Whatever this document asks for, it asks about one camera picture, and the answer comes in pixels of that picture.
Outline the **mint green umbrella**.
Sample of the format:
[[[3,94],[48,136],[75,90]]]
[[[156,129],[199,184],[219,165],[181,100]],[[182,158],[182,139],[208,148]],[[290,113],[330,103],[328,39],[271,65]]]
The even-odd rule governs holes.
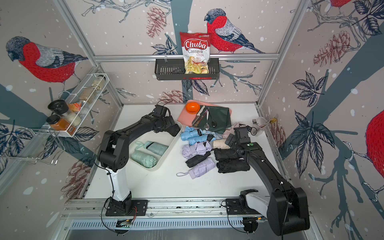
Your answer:
[[[131,159],[147,169],[155,167],[159,161],[156,157],[142,151],[134,151]]]
[[[163,156],[164,153],[167,151],[168,146],[157,143],[157,142],[152,142],[152,141],[147,141],[145,143],[142,142],[136,142],[136,148],[135,150],[139,150],[141,148],[144,148],[156,155]]]

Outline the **cream plastic storage box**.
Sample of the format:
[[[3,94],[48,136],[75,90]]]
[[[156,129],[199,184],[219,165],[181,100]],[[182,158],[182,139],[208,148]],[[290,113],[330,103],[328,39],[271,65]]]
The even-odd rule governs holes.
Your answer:
[[[129,146],[129,161],[145,170],[156,171],[170,154],[181,134],[181,123],[176,122],[176,125],[179,130],[176,131],[175,137],[168,132],[151,131],[134,140]]]

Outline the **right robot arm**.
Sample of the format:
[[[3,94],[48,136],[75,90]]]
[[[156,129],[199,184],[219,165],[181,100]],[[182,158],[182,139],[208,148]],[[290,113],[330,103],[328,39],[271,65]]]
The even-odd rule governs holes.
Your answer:
[[[265,155],[262,147],[251,142],[247,126],[234,128],[226,144],[245,159],[264,183],[269,197],[257,192],[245,194],[249,209],[266,217],[277,236],[305,231],[310,228],[308,199],[302,188],[295,188],[276,170]]]

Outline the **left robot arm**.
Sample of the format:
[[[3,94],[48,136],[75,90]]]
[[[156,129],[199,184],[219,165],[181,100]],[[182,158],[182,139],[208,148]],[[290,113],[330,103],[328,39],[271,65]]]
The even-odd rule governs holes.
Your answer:
[[[136,123],[121,130],[105,132],[97,159],[110,177],[112,206],[126,213],[133,208],[132,194],[124,169],[129,161],[130,144],[148,132],[166,132],[176,137],[180,131],[181,125],[174,121],[170,110],[165,106],[155,105],[151,113],[144,115]]]

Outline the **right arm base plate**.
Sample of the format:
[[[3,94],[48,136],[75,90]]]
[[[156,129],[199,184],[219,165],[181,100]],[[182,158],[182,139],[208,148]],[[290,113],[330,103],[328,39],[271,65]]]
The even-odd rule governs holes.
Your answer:
[[[259,215],[256,210],[240,204],[239,199],[226,199],[225,208],[228,215]]]

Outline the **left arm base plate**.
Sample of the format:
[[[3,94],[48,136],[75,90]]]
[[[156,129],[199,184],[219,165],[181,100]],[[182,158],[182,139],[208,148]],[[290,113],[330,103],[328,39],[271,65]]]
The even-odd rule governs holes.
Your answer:
[[[106,210],[107,217],[145,216],[148,208],[148,200],[133,200],[120,202],[111,199]]]

